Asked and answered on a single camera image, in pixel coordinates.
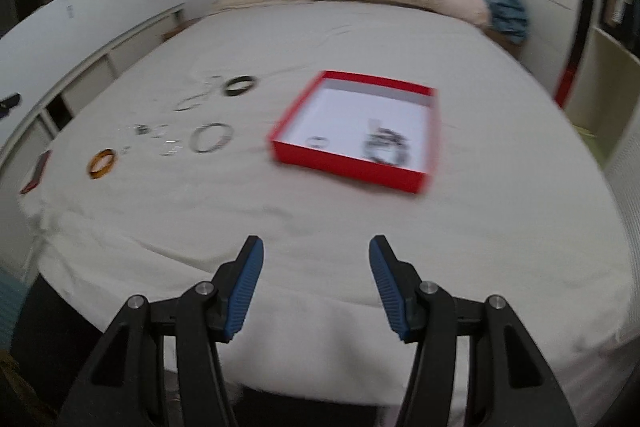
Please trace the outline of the red flat phone case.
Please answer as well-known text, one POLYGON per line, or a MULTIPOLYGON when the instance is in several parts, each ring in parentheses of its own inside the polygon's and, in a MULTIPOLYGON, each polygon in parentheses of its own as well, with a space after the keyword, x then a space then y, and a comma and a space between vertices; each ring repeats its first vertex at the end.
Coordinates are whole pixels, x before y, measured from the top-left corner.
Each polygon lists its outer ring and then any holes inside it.
POLYGON ((52 150, 45 150, 40 154, 37 160, 37 164, 35 165, 34 170, 32 170, 32 176, 28 180, 28 182, 21 188, 20 194, 26 195, 40 184, 44 169, 47 167, 47 163, 51 157, 52 150))

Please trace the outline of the amber orange bangle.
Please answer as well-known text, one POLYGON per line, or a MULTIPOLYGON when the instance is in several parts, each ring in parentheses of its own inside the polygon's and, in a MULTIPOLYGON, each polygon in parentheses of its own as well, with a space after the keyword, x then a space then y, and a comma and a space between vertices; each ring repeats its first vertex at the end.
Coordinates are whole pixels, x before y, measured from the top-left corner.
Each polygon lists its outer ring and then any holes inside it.
POLYGON ((87 173, 91 179, 96 180, 110 173, 117 161, 118 155, 112 148, 100 150, 99 153, 90 159, 87 166, 87 173))

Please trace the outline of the large silver bangle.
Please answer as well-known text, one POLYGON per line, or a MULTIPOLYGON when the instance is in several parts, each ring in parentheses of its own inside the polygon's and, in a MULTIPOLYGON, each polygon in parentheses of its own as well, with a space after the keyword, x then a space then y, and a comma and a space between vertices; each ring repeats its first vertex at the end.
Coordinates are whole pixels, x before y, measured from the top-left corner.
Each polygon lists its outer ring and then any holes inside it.
POLYGON ((227 146, 234 137, 230 124, 210 122, 197 127, 191 134, 189 147, 193 153, 211 154, 227 146))

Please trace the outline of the red shallow cardboard box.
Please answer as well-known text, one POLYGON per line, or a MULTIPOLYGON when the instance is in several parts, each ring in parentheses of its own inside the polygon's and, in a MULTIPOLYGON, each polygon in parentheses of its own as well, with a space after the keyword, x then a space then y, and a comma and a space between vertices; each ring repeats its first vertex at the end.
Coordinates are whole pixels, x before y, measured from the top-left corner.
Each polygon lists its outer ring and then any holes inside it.
POLYGON ((438 92, 404 80, 324 70, 268 135, 281 164, 409 194, 430 186, 440 142, 438 92))

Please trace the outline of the white bed sheet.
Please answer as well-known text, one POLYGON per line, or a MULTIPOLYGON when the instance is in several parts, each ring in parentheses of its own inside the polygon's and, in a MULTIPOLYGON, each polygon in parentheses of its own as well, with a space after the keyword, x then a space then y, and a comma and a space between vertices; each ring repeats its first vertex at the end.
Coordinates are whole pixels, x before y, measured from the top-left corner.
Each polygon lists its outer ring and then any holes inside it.
POLYGON ((390 330, 371 277, 376 234, 451 294, 506 297, 579 425, 602 416, 634 364, 622 345, 630 252, 597 163, 538 82, 455 18, 358 2, 206 17, 73 119, 20 205, 39 235, 43 278, 98 329, 127 297, 178 296, 260 236, 266 263, 250 313, 221 350, 224 375, 248 387, 400 403, 412 351, 390 330), (424 193, 271 159, 268 132, 325 69, 437 90, 440 150, 424 193), (243 75, 257 86, 224 96, 243 75), (210 122, 230 124, 233 139, 193 153, 192 132, 210 122), (136 135, 135 124, 168 130, 136 135), (165 140, 183 149, 164 157, 165 140), (89 161, 106 148, 116 164, 93 180, 89 161))

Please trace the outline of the dark green jade bangle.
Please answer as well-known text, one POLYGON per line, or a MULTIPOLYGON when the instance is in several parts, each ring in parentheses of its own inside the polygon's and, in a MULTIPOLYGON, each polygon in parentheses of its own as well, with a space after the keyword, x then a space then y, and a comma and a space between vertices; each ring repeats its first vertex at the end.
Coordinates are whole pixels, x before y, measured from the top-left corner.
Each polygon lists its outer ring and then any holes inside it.
POLYGON ((224 96, 232 98, 232 96, 242 95, 257 86, 258 79, 254 76, 243 75, 233 77, 227 80, 222 87, 222 93, 224 96))

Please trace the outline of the wooden nightstand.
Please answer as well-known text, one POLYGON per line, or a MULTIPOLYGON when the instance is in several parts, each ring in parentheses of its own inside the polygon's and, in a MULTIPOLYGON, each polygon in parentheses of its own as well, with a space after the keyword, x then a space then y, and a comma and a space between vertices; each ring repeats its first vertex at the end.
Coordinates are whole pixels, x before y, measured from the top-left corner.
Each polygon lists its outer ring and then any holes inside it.
POLYGON ((487 28, 484 30, 484 34, 494 43, 497 43, 498 46, 501 46, 506 52, 508 52, 511 56, 515 58, 515 60, 520 59, 520 55, 522 52, 522 45, 517 44, 506 38, 501 32, 496 31, 495 29, 487 28))

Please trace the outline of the cream open shelf unit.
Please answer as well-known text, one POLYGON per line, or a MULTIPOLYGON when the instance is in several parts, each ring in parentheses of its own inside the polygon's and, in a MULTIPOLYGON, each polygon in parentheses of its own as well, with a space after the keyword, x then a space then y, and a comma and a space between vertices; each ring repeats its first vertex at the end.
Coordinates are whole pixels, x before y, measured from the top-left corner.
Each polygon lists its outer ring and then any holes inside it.
POLYGON ((564 112, 600 167, 614 157, 638 101, 638 57, 591 27, 564 112))

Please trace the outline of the blue crumpled towel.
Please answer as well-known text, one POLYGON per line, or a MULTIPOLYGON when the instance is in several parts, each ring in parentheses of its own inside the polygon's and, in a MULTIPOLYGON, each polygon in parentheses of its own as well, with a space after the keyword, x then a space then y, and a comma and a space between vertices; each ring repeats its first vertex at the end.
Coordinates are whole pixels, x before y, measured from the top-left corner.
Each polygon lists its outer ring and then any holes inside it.
POLYGON ((523 44, 528 37, 529 17, 523 0, 485 0, 490 27, 506 40, 523 44))

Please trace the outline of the white wall cabinet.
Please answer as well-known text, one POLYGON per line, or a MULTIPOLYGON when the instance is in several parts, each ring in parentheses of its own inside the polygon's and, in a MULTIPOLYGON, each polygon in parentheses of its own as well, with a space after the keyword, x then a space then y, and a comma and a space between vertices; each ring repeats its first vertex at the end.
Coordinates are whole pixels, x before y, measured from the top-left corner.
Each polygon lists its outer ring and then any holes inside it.
POLYGON ((32 127, 40 127, 49 140, 65 124, 53 118, 49 106, 64 106, 72 120, 101 92, 134 64, 158 48, 169 31, 184 21, 184 4, 147 18, 89 55, 71 69, 27 113, 1 147, 1 166, 17 152, 32 127))

